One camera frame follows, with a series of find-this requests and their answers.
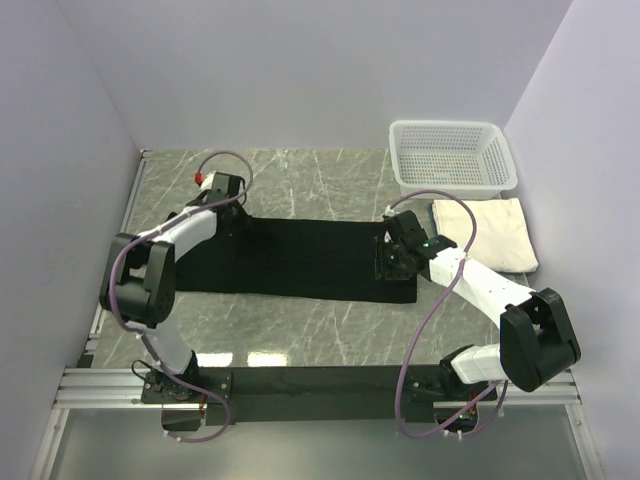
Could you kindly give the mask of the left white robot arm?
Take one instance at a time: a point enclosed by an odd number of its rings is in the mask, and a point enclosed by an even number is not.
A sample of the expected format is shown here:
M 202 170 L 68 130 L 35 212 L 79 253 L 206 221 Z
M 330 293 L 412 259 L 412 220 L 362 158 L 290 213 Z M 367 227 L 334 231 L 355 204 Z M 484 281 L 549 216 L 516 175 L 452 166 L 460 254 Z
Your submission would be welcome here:
M 112 240 L 99 302 L 116 312 L 124 330 L 139 335 L 154 359 L 154 368 L 169 372 L 164 389 L 176 401 L 193 399 L 200 388 L 196 354 L 168 317 L 177 290 L 177 261 L 214 238 L 218 224 L 240 212 L 237 199 L 246 181 L 237 175 L 198 173 L 200 192 L 177 214 L 157 227 Z

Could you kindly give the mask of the black t shirt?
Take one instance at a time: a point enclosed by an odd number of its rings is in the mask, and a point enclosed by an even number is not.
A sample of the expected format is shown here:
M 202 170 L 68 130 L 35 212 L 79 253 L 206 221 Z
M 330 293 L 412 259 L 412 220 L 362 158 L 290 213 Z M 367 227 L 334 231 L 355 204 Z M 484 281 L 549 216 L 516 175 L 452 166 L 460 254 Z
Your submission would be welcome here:
M 379 222 L 252 218 L 176 261 L 179 292 L 413 304 L 417 279 L 376 277 Z

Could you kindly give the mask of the aluminium front frame rail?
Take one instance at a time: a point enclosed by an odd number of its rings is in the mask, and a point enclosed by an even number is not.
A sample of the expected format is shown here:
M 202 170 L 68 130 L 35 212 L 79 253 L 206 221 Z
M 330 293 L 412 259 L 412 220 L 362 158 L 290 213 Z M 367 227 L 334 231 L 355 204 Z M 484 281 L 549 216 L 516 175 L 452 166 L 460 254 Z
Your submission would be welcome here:
M 206 367 L 200 371 L 199 386 L 228 401 L 244 396 L 283 395 L 297 398 L 320 395 L 360 395 L 393 397 L 398 366 L 331 367 Z M 468 401 L 488 387 L 486 382 L 446 387 L 435 365 L 411 366 L 402 398 L 431 403 L 454 404 Z M 175 404 L 186 408 L 199 401 L 198 392 L 185 400 L 172 397 L 148 368 L 74 368 L 63 373 L 53 406 L 57 409 L 114 409 L 135 405 Z M 505 397 L 512 405 L 575 405 L 581 402 L 573 375 L 566 370 L 527 393 L 511 384 Z

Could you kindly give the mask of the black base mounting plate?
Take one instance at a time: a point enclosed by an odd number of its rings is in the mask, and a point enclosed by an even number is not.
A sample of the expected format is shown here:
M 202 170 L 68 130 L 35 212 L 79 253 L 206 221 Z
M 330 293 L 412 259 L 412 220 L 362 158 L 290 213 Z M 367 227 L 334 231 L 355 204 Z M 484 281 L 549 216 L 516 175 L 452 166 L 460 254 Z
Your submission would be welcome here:
M 195 431 L 198 428 L 197 419 L 203 419 L 207 426 L 222 426 L 225 423 L 249 422 L 387 420 L 394 418 L 397 413 L 408 423 L 433 423 L 436 420 L 435 407 L 439 404 L 412 398 L 404 400 L 405 381 L 403 390 L 395 390 L 393 397 L 376 395 L 371 400 L 360 395 L 329 394 L 297 398 L 242 395 L 239 399 L 228 401 L 199 386 L 200 371 L 196 390 L 175 383 L 157 370 L 150 371 L 160 385 L 178 400 L 185 400 L 190 393 L 200 394 L 199 401 L 186 408 L 179 408 L 175 404 L 159 405 L 162 408 L 162 423 L 169 430 L 177 431 L 184 427 Z

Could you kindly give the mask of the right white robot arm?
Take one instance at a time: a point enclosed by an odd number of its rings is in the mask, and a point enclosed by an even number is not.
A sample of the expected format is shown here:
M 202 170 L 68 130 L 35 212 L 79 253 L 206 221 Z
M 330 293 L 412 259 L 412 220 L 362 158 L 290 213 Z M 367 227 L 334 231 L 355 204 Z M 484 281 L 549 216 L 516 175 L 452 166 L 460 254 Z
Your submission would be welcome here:
M 508 381 L 533 392 L 575 365 L 581 348 L 562 297 L 535 291 L 467 256 L 443 235 L 429 237 L 411 211 L 387 213 L 387 239 L 376 243 L 376 276 L 400 281 L 418 276 L 455 293 L 499 330 L 494 344 L 463 346 L 439 363 L 437 389 L 460 399 L 475 384 Z

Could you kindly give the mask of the aluminium left side rail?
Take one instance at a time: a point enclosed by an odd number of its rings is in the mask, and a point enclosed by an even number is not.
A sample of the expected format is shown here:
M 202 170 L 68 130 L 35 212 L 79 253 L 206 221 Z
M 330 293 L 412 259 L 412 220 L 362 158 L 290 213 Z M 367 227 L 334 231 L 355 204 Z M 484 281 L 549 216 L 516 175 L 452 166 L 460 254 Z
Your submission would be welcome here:
M 86 345 L 76 362 L 77 368 L 91 368 L 93 366 L 96 348 L 102 338 L 102 330 L 106 319 L 111 318 L 115 321 L 121 333 L 139 334 L 135 328 L 126 325 L 126 319 L 123 317 L 124 309 L 117 305 L 116 285 L 120 281 L 127 282 L 130 274 L 126 269 L 126 258 L 131 249 L 135 247 L 135 241 L 139 238 L 135 233 L 131 234 L 127 228 L 130 225 L 132 212 L 138 198 L 141 182 L 144 173 L 148 169 L 152 150 L 142 150 L 140 161 L 137 166 L 136 174 L 132 187 L 130 189 L 123 220 L 117 234 L 112 238 L 104 275 L 101 280 L 98 305 L 96 313 L 92 320 Z

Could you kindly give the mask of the white perforated plastic basket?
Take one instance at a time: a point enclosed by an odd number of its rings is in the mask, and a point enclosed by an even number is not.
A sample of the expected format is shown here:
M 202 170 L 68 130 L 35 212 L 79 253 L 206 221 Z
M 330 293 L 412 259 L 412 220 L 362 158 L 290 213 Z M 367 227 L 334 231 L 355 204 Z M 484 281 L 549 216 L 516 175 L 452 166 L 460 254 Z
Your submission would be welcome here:
M 389 153 L 403 196 L 427 189 L 488 200 L 518 184 L 506 138 L 492 123 L 398 120 L 389 127 Z

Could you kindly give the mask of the folded white t shirt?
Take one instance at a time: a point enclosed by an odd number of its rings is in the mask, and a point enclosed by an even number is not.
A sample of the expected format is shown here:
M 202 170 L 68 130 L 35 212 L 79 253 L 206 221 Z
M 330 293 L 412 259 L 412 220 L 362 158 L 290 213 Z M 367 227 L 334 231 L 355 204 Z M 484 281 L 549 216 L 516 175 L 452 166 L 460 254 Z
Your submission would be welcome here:
M 469 255 L 501 273 L 532 273 L 539 266 L 526 220 L 517 198 L 466 201 L 476 219 L 477 231 Z M 466 210 L 453 200 L 435 200 L 436 231 L 464 247 L 472 223 Z

